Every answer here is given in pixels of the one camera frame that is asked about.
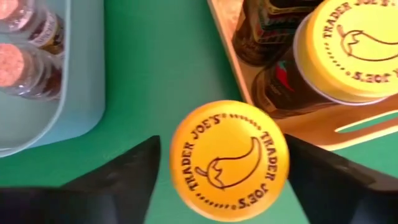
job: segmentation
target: sauce bottle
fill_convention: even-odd
[[[0,44],[0,91],[33,100],[60,96],[58,60],[31,45]]]
[[[333,105],[369,105],[398,93],[398,33],[385,26],[398,22],[396,5],[324,1],[300,24],[292,48],[257,75],[255,105],[286,118]]]
[[[244,0],[233,36],[234,49],[243,61],[269,66],[289,46],[301,20],[322,0]]]
[[[0,33],[63,58],[63,21],[43,0],[0,0]]]

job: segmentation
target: green surface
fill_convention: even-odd
[[[214,223],[174,191],[169,143],[178,123],[204,103],[240,100],[205,0],[106,1],[107,111],[90,133],[0,160],[0,184],[58,186],[120,155],[151,135],[162,161],[146,223]],[[398,176],[396,134],[338,151]],[[292,189],[245,223],[307,223]]]

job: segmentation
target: wooden tray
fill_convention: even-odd
[[[208,0],[217,28],[244,100],[253,104],[250,89],[261,67],[240,61],[232,46],[232,36],[243,0]],[[398,131],[398,118],[357,131],[338,133],[360,123],[398,112],[398,95],[369,106],[334,106],[314,113],[277,120],[284,133],[332,151]]]

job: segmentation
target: cork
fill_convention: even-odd
[[[8,19],[19,8],[19,0],[0,0],[0,20]]]
[[[27,60],[21,50],[12,44],[0,44],[0,86],[15,85],[23,76]]]

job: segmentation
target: black object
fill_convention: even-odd
[[[312,224],[398,223],[398,179],[285,135],[289,180]]]
[[[0,189],[0,223],[143,223],[159,162],[153,136],[59,189]]]

